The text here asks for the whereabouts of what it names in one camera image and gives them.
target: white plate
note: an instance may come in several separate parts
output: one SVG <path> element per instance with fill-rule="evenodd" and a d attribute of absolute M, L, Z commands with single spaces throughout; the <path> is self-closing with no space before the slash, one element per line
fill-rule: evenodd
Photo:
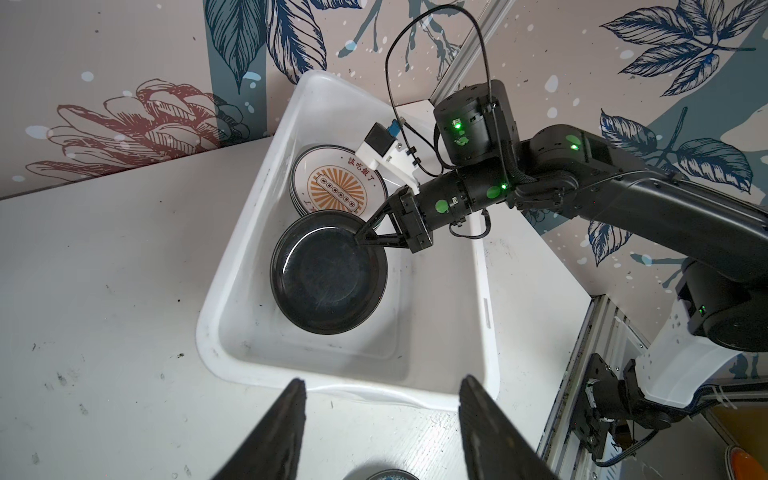
<path fill-rule="evenodd" d="M 310 148 L 296 159 L 291 196 L 299 214 L 342 210 L 368 221 L 388 194 L 384 180 L 355 156 L 336 145 Z"/>

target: plastic container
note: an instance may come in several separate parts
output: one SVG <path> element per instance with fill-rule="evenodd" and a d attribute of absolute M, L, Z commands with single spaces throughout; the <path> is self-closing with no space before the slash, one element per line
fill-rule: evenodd
<path fill-rule="evenodd" d="M 273 298 L 272 253 L 299 218 L 289 192 L 296 156 L 319 144 L 355 149 L 374 122 L 388 125 L 392 118 L 390 106 L 331 74 L 302 76 L 200 311 L 197 350 L 216 376 L 278 389 L 300 377 L 309 392 L 456 410 L 461 381 L 472 374 L 497 396 L 498 359 L 481 240 L 456 238 L 442 229 L 435 232 L 435 245 L 417 254 L 386 249 L 389 272 L 381 303 L 360 326 L 338 335 L 300 329 Z M 423 134 L 431 131 L 416 119 L 408 121 Z M 411 139 L 419 145 L 415 135 Z M 417 148 L 424 165 L 435 170 L 434 154 L 424 145 Z M 382 175 L 393 192 L 397 182 Z M 469 233 L 482 231 L 478 215 L 468 220 Z M 377 231 L 391 232 L 389 220 Z"/>

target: cable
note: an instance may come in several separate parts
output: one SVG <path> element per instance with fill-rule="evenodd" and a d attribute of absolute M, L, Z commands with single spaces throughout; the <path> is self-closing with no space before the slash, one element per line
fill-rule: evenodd
<path fill-rule="evenodd" d="M 440 162 L 441 167 L 446 170 L 455 170 L 458 168 L 455 165 L 448 165 L 442 160 L 442 157 L 440 156 L 440 127 L 438 127 L 436 123 L 435 134 L 432 136 L 432 143 L 435 144 L 435 155 L 437 155 L 437 161 Z"/>
<path fill-rule="evenodd" d="M 482 216 L 485 217 L 485 231 L 479 235 L 461 235 L 460 233 L 456 233 L 451 228 L 453 227 L 453 223 L 448 225 L 448 231 L 451 232 L 451 235 L 454 237 L 469 238 L 470 240 L 480 240 L 481 238 L 486 238 L 488 234 L 491 233 L 491 216 L 488 214 L 488 210 L 485 208 L 482 209 Z"/>
<path fill-rule="evenodd" d="M 694 398 L 691 400 L 691 402 L 688 404 L 688 406 L 684 409 L 686 412 L 688 412 L 688 416 L 693 418 L 694 416 L 702 413 L 704 410 L 711 408 L 720 402 L 717 400 L 707 400 L 706 402 L 701 403 L 698 405 L 699 400 L 704 395 L 704 393 L 707 393 L 710 388 L 711 384 L 704 384 L 700 386 L 696 392 L 694 393 Z M 633 430 L 633 437 L 634 437 L 634 422 L 632 422 L 632 430 Z M 643 445 L 647 444 L 651 441 L 651 439 L 656 436 L 658 433 L 658 430 L 654 430 L 651 433 L 649 433 L 644 439 L 640 440 L 638 443 L 635 443 L 630 448 L 624 450 L 622 453 L 616 455 L 615 457 L 611 458 L 610 460 L 606 460 L 605 462 L 595 462 L 594 464 L 598 467 L 611 467 L 613 465 L 616 465 L 618 462 L 621 462 L 622 460 L 626 459 L 628 456 L 634 454 L 637 450 L 639 450 Z"/>
<path fill-rule="evenodd" d="M 421 139 L 422 139 L 422 141 L 424 141 L 424 143 L 425 143 L 425 144 L 429 145 L 429 146 L 430 146 L 430 147 L 431 147 L 431 148 L 432 148 L 432 149 L 435 151 L 435 153 L 437 154 L 437 149 L 435 148 L 435 146 L 434 146 L 434 145 L 432 145 L 432 144 L 430 144 L 430 143 L 429 143 L 429 141 L 428 141 L 426 138 L 424 138 L 424 136 L 423 136 L 423 135 L 421 135 L 421 134 L 420 134 L 418 131 L 416 131 L 416 129 L 415 129 L 414 127 L 412 127 L 412 126 L 411 126 L 411 124 L 409 124 L 407 121 L 404 121 L 404 122 L 403 122 L 403 124 L 404 124 L 404 125 L 405 125 L 405 126 L 406 126 L 406 127 L 409 129 L 409 130 L 410 130 L 410 131 L 412 131 L 413 133 L 415 133 L 417 137 L 421 138 Z M 443 172 L 443 170 L 444 170 L 444 168 L 441 168 L 441 169 L 440 169 L 440 173 L 439 173 L 439 174 L 437 174 L 437 175 L 434 175 L 434 174 L 430 174 L 430 173 L 429 173 L 429 172 L 428 172 L 428 171 L 427 171 L 427 170 L 426 170 L 426 169 L 425 169 L 425 168 L 422 166 L 422 162 L 421 162 L 420 160 L 419 160 L 419 162 L 417 163 L 417 165 L 419 166 L 419 168 L 421 168 L 421 169 L 422 169 L 422 172 L 424 172 L 425 174 L 429 175 L 429 176 L 430 176 L 430 177 L 432 177 L 432 178 L 437 178 L 439 175 L 442 175 L 442 172 Z"/>
<path fill-rule="evenodd" d="M 640 440 L 638 443 L 635 443 L 630 448 L 624 450 L 622 453 L 616 455 L 615 457 L 606 460 L 605 462 L 595 462 L 594 464 L 598 467 L 612 467 L 616 465 L 618 462 L 621 462 L 625 458 L 627 458 L 630 455 L 633 455 L 637 450 L 640 450 L 646 443 L 650 442 L 658 433 L 658 430 L 654 430 L 648 435 L 645 436 L 644 439 Z"/>
<path fill-rule="evenodd" d="M 402 131 L 402 139 L 406 143 L 406 147 L 409 151 L 411 151 L 411 144 L 408 142 L 408 137 L 406 136 L 406 131 L 403 128 L 402 122 L 400 120 L 400 116 L 397 114 L 397 107 L 395 106 L 395 99 L 392 97 L 392 85 L 389 84 L 389 57 L 392 56 L 392 50 L 394 50 L 395 45 L 397 45 L 397 42 L 402 38 L 403 35 L 406 34 L 406 32 L 413 26 L 416 25 L 419 20 L 421 20 L 424 17 L 428 17 L 431 14 L 435 12 L 439 12 L 441 10 L 456 10 L 457 12 L 461 12 L 462 14 L 466 15 L 467 18 L 472 22 L 472 26 L 475 27 L 475 31 L 478 34 L 478 37 L 480 39 L 480 48 L 482 49 L 482 58 L 483 62 L 485 63 L 485 78 L 488 81 L 488 103 L 491 104 L 493 102 L 493 97 L 491 96 L 491 68 L 488 66 L 488 53 L 485 51 L 485 41 L 482 37 L 482 31 L 480 30 L 480 25 L 478 25 L 478 22 L 475 20 L 475 17 L 472 16 L 471 13 L 467 12 L 462 7 L 459 7 L 457 5 L 438 5 L 434 8 L 430 8 L 426 12 L 422 13 L 418 17 L 414 18 L 413 20 L 408 23 L 408 25 L 400 32 L 399 35 L 395 38 L 395 41 L 392 42 L 392 45 L 389 47 L 389 51 L 386 53 L 386 59 L 384 61 L 384 78 L 386 79 L 386 90 L 389 94 L 389 103 L 392 104 L 392 111 L 395 112 L 395 119 L 397 120 L 397 123 L 400 125 L 400 130 Z"/>

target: red flower illustration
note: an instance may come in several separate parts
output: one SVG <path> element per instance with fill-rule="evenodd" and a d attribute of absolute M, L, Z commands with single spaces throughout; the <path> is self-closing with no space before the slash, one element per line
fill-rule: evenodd
<path fill-rule="evenodd" d="M 52 128 L 48 139 L 70 160 L 39 161 L 27 170 L 84 180 L 239 144 L 250 134 L 239 108 L 192 85 L 158 78 L 139 85 L 135 97 L 110 98 L 104 108 L 109 115 L 59 105 L 67 125 Z"/>

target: floral wallpaper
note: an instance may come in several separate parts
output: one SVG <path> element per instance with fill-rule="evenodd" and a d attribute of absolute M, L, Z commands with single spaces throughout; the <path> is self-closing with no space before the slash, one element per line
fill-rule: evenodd
<path fill-rule="evenodd" d="M 479 17 L 486 0 L 455 3 Z M 11 93 L 0 119 L 0 198 L 270 135 L 308 70 L 386 101 L 391 42 L 435 5 L 0 0 L 0 87 Z M 397 45 L 398 103 L 432 93 L 470 26 L 439 12 Z"/>
<path fill-rule="evenodd" d="M 516 2 L 488 41 L 521 136 L 551 124 L 600 134 L 649 165 L 755 204 L 768 189 L 768 0 Z M 464 84 L 482 81 L 476 63 Z M 528 221 L 581 285 L 653 340 L 685 256 L 605 223 Z M 744 353 L 717 376 L 768 376 Z"/>

